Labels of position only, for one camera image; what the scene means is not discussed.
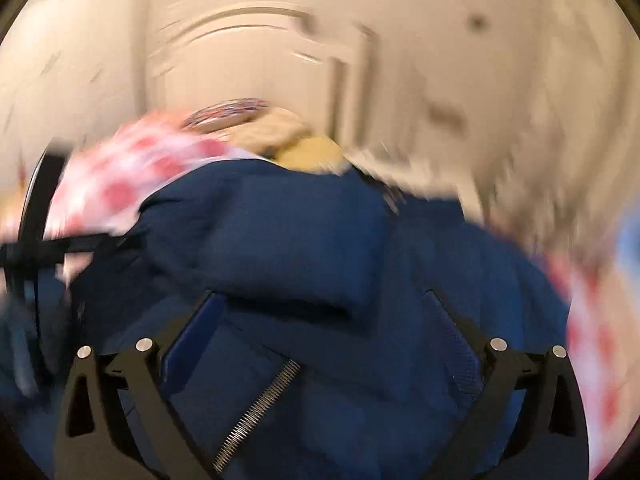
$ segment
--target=silver screw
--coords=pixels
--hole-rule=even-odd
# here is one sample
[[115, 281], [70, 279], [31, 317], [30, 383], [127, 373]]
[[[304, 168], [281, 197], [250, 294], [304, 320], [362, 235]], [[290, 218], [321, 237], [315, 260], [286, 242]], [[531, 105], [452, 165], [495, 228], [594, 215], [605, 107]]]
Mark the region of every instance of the silver screw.
[[556, 345], [551, 349], [551, 351], [554, 353], [556, 357], [559, 357], [561, 359], [564, 359], [566, 357], [566, 350], [564, 349], [563, 346]]
[[76, 355], [81, 359], [87, 359], [91, 355], [91, 347], [90, 346], [81, 346], [76, 352]]
[[507, 349], [507, 342], [504, 339], [500, 339], [499, 337], [494, 337], [489, 342], [491, 348], [493, 348], [497, 352], [504, 352]]
[[146, 352], [147, 350], [149, 350], [152, 346], [154, 345], [154, 342], [151, 341], [151, 339], [149, 339], [148, 337], [144, 337], [142, 339], [140, 339], [137, 343], [136, 343], [136, 350], [138, 352]]

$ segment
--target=metal zipper teeth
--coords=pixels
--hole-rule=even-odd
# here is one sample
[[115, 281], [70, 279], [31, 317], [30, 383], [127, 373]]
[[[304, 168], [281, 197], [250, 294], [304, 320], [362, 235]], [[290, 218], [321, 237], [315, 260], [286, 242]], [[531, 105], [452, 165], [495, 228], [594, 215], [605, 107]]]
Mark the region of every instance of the metal zipper teeth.
[[271, 384], [267, 386], [267, 389], [265, 389], [251, 407], [244, 412], [240, 421], [234, 426], [223, 442], [222, 447], [220, 447], [216, 455], [216, 459], [213, 461], [213, 467], [218, 473], [222, 473], [222, 470], [229, 463], [231, 457], [236, 450], [238, 450], [238, 446], [240, 446], [242, 441], [254, 430], [267, 410], [273, 406], [276, 400], [284, 393], [300, 370], [301, 367], [297, 362], [291, 359], [287, 361], [282, 370], [280, 370], [273, 381], [271, 381]]

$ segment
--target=yellow object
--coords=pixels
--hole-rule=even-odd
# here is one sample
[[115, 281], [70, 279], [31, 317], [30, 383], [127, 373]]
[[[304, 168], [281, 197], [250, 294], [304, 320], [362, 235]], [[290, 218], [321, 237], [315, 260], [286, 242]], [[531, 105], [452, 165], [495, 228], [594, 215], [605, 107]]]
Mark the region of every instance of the yellow object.
[[307, 137], [279, 150], [273, 161], [283, 168], [307, 173], [333, 172], [344, 163], [342, 149], [329, 137]]

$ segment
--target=beige object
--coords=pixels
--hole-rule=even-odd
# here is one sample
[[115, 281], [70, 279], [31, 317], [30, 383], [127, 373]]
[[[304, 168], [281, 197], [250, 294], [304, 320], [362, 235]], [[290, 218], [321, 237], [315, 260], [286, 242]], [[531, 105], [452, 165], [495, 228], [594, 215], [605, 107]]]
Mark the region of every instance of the beige object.
[[308, 133], [309, 127], [295, 113], [272, 108], [255, 121], [225, 129], [216, 138], [248, 152], [264, 155], [288, 146]]
[[341, 147], [329, 137], [307, 137], [280, 150], [273, 161], [283, 168], [307, 173], [336, 173], [346, 163]]

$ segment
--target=dark blue garment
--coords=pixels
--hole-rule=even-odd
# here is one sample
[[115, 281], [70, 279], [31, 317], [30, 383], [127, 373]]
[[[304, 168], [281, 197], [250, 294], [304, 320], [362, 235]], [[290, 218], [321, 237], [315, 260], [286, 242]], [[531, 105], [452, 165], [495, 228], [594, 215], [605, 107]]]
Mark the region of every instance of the dark blue garment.
[[[273, 218], [255, 218], [266, 204], [242, 191], [256, 178], [262, 196], [277, 196], [277, 229]], [[270, 182], [287, 192], [278, 195]], [[331, 196], [326, 187], [334, 187]], [[135, 227], [142, 250], [98, 258], [74, 284], [86, 302], [84, 342], [101, 352], [129, 346], [186, 312], [204, 290], [238, 287], [184, 390], [170, 399], [198, 446], [212, 460], [287, 358], [305, 370], [238, 450], [225, 478], [420, 478], [482, 389], [475, 355], [427, 292], [435, 290], [487, 337], [533, 352], [564, 343], [568, 308], [517, 249], [465, 223], [456, 202], [408, 198], [397, 216], [380, 216], [382, 199], [370, 194], [354, 173], [302, 175], [263, 161], [193, 171], [143, 205]], [[357, 212], [350, 210], [355, 204]], [[296, 224], [310, 218], [310, 209], [324, 228]], [[229, 220], [243, 210], [254, 216]], [[361, 237], [358, 226], [367, 219]], [[251, 243], [244, 245], [240, 233], [248, 225]], [[322, 243], [331, 226], [340, 226], [340, 240], [347, 232], [371, 240], [378, 230], [381, 247], [348, 249], [349, 257], [374, 261], [353, 270], [343, 244]], [[233, 244], [223, 247], [225, 240]], [[316, 262], [331, 282], [318, 287], [314, 276], [287, 270], [296, 263], [287, 259], [292, 240], [296, 261]], [[249, 263], [231, 266], [221, 280], [220, 254], [232, 258], [234, 247]], [[271, 258], [283, 272], [265, 270]], [[351, 270], [333, 275], [331, 266]], [[352, 271], [363, 269], [352, 282]], [[249, 270], [264, 274], [247, 279], [242, 273]], [[265, 276], [280, 280], [276, 292], [261, 288]], [[374, 291], [363, 289], [367, 280]], [[360, 299], [346, 304], [346, 297]], [[521, 402], [513, 396], [478, 471], [500, 457]], [[145, 461], [160, 469], [130, 403], [127, 411]]]

